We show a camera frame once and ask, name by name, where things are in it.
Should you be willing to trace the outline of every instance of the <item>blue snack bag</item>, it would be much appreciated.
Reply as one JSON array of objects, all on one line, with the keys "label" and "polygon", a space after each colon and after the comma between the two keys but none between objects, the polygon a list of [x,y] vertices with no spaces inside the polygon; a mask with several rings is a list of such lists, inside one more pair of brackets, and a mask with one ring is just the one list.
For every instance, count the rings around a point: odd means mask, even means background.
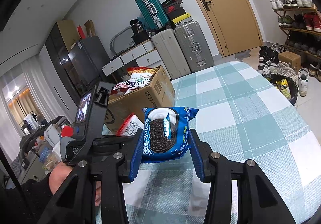
[{"label": "blue snack bag", "polygon": [[198,109],[188,107],[144,108],[142,163],[179,159],[189,149],[188,125]]}]

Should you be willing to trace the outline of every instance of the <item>drawer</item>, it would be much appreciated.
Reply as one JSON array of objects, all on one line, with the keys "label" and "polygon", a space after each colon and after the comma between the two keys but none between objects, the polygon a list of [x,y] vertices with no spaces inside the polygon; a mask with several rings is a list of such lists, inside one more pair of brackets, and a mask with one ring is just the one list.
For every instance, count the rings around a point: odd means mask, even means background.
[{"label": "drawer", "polygon": [[139,66],[149,67],[151,64],[156,63],[157,61],[161,61],[157,50],[149,52],[148,54],[143,55],[142,57],[136,60]]},{"label": "drawer", "polygon": [[131,50],[129,52],[124,53],[121,56],[121,59],[123,60],[124,64],[129,63],[130,61],[133,61],[137,59],[138,57],[142,56],[146,53],[146,50],[143,45],[139,45]]},{"label": "drawer", "polygon": [[103,68],[102,71],[104,72],[104,74],[106,76],[110,75],[111,73],[113,73],[114,71],[116,71],[117,69],[119,69],[120,67],[122,67],[124,64],[121,61],[121,58],[118,57],[114,60],[112,60],[110,63],[106,64]]},{"label": "drawer", "polygon": [[145,50],[146,50],[147,53],[148,53],[149,51],[151,51],[151,50],[154,49],[154,45],[153,45],[153,43],[151,42],[151,40],[143,43],[143,45],[144,45],[144,48],[145,48]]}]

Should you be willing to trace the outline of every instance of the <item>bed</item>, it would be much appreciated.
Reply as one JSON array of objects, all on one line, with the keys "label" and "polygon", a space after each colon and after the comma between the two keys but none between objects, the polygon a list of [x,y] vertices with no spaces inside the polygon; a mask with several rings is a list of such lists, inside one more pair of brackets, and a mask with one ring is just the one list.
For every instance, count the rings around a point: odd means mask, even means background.
[{"label": "bed", "polygon": [[[254,159],[275,186],[295,221],[321,204],[321,148],[295,107],[243,62],[228,62],[172,81],[175,106],[199,109],[190,128],[229,160]],[[190,153],[181,159],[141,164],[123,184],[129,223],[203,223],[210,184],[196,177]],[[231,223],[237,223],[237,184],[232,181]],[[97,223],[101,224],[100,212]]]}]

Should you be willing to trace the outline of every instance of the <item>black strap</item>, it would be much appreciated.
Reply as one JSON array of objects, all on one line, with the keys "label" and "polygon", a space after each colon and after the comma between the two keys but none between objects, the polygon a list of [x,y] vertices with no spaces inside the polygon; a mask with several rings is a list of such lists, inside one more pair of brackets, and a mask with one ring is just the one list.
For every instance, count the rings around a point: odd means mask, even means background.
[{"label": "black strap", "polygon": [[36,219],[35,219],[35,216],[33,215],[33,212],[30,208],[30,205],[28,204],[28,201],[27,201],[27,198],[26,198],[26,195],[25,193],[23,192],[22,190],[22,187],[17,179],[17,177],[15,176],[12,168],[10,167],[10,164],[9,162],[7,161],[7,158],[5,157],[4,155],[4,152],[2,151],[1,149],[1,146],[0,146],[0,161],[2,162],[4,168],[6,169],[7,173],[9,174],[12,182],[14,183],[14,185],[16,186],[16,189],[18,190],[18,192],[20,193],[24,203],[26,204],[26,207],[27,209],[30,211],[30,216],[35,220],[35,223],[36,223]]}]

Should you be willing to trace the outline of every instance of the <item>human hand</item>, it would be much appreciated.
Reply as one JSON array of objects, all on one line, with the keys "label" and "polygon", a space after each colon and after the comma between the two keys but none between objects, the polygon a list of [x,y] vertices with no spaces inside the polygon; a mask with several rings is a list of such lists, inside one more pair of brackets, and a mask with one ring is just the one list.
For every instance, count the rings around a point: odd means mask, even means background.
[{"label": "human hand", "polygon": [[[59,162],[58,165],[54,168],[49,176],[49,188],[52,194],[55,194],[59,189],[60,185],[67,178],[69,173],[73,170],[73,167],[67,166],[63,162]],[[97,181],[96,184],[96,206],[99,206],[101,202],[101,194],[102,194],[102,182]]]}]

